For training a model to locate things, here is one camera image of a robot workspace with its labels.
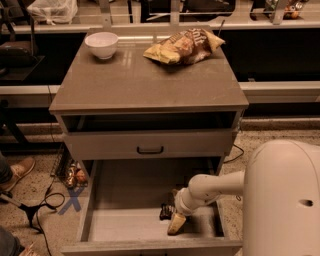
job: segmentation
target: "chip bag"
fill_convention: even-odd
[[[205,29],[194,28],[182,32],[148,48],[143,56],[164,64],[197,63],[209,57],[224,40]]]

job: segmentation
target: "desk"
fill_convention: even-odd
[[[221,241],[211,232],[208,239],[201,232],[189,232],[192,249],[188,238],[185,242],[181,237],[167,239],[156,206],[195,170],[219,173],[248,106],[246,97],[221,49],[195,65],[166,66],[142,55],[175,31],[143,30],[113,30],[120,37],[119,47],[107,61],[93,57],[82,44],[50,106],[72,157],[91,177],[79,243],[62,251],[65,255],[86,255],[84,251],[148,255],[178,250],[191,255],[199,249],[201,255],[234,255],[241,242]],[[129,198],[118,197],[117,189]],[[120,226],[113,221],[112,227],[105,226],[113,217],[102,211],[110,208],[112,216],[119,214]],[[126,229],[121,223],[127,221],[131,224]],[[141,231],[144,222],[147,229]]]

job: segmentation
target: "black handle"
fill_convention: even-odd
[[[143,150],[140,147],[137,147],[137,153],[140,155],[157,155],[163,153],[163,151],[163,146],[161,146],[159,150]]]

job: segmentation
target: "brown shoe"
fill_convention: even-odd
[[[40,256],[40,254],[36,253],[34,250],[32,250],[33,244],[30,246],[26,247],[20,254],[19,256]]]
[[[36,161],[32,157],[27,157],[23,159],[21,162],[11,165],[11,170],[13,172],[13,176],[11,180],[0,184],[0,190],[10,191],[19,180],[21,180],[24,176],[30,173],[35,165]]]

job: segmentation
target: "drawer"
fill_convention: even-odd
[[[82,209],[77,242],[64,255],[231,256],[241,241],[224,234],[218,204],[199,208],[177,236],[167,236],[162,203],[171,190],[186,186],[199,173],[210,173],[214,160],[128,159],[95,161],[89,197]]]
[[[224,156],[234,136],[230,130],[93,132],[64,134],[74,159],[133,159]]]

